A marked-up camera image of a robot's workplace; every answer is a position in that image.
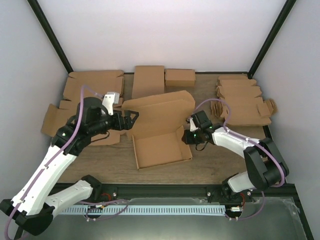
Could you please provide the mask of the large cardboard box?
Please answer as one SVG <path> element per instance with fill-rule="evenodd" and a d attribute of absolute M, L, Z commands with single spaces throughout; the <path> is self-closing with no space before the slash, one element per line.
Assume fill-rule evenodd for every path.
<path fill-rule="evenodd" d="M 127 131 L 138 170 L 192 159 L 190 147 L 182 141 L 187 118 L 195 109 L 195 100 L 189 92 L 181 90 L 127 100 L 122 109 L 139 114 Z"/>

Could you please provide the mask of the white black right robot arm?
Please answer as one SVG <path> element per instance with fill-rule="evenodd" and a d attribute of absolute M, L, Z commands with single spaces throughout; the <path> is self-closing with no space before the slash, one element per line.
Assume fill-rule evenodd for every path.
<path fill-rule="evenodd" d="M 245 161 L 244 172 L 222 182 L 221 194 L 225 200 L 232 202 L 246 190 L 265 191 L 285 183 L 290 171 L 271 138 L 250 138 L 225 125 L 213 124 L 203 110 L 191 115 L 187 123 L 189 129 L 181 138 L 186 145 L 212 144 L 237 154 Z"/>

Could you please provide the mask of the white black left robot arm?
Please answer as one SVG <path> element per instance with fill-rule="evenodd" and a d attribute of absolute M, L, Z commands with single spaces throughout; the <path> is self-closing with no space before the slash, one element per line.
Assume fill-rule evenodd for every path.
<path fill-rule="evenodd" d="M 38 236 L 53 219 L 72 205 L 88 200 L 96 203 L 102 196 L 102 183 L 86 175 L 70 187 L 51 194 L 55 184 L 93 137 L 109 135 L 110 130 L 130 130 L 139 117 L 137 111 L 114 110 L 111 96 L 103 99 L 81 97 L 76 114 L 59 128 L 47 153 L 27 184 L 12 199 L 0 203 L 1 211 L 27 233 Z"/>

